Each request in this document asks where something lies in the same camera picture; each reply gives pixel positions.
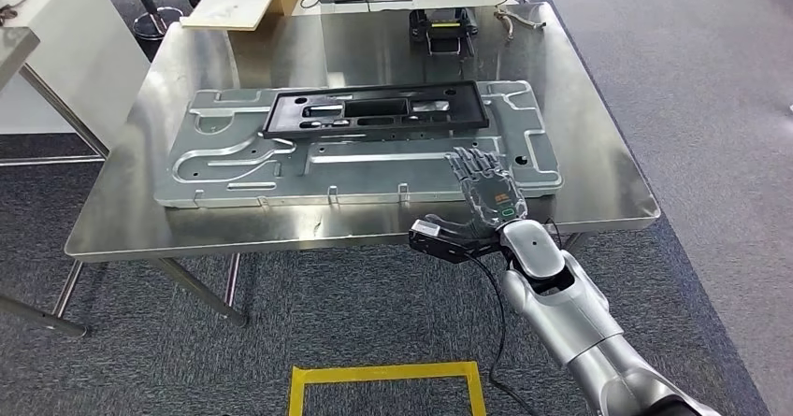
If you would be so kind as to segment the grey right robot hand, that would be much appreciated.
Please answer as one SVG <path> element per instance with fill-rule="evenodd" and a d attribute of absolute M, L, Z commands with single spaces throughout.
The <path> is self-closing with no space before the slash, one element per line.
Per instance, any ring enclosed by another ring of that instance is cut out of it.
<path fill-rule="evenodd" d="M 448 237 L 489 239 L 505 224 L 527 217 L 525 198 L 512 174 L 493 152 L 455 147 L 444 158 L 471 211 L 467 222 L 451 222 L 436 214 L 425 216 L 427 222 L 438 225 Z"/>

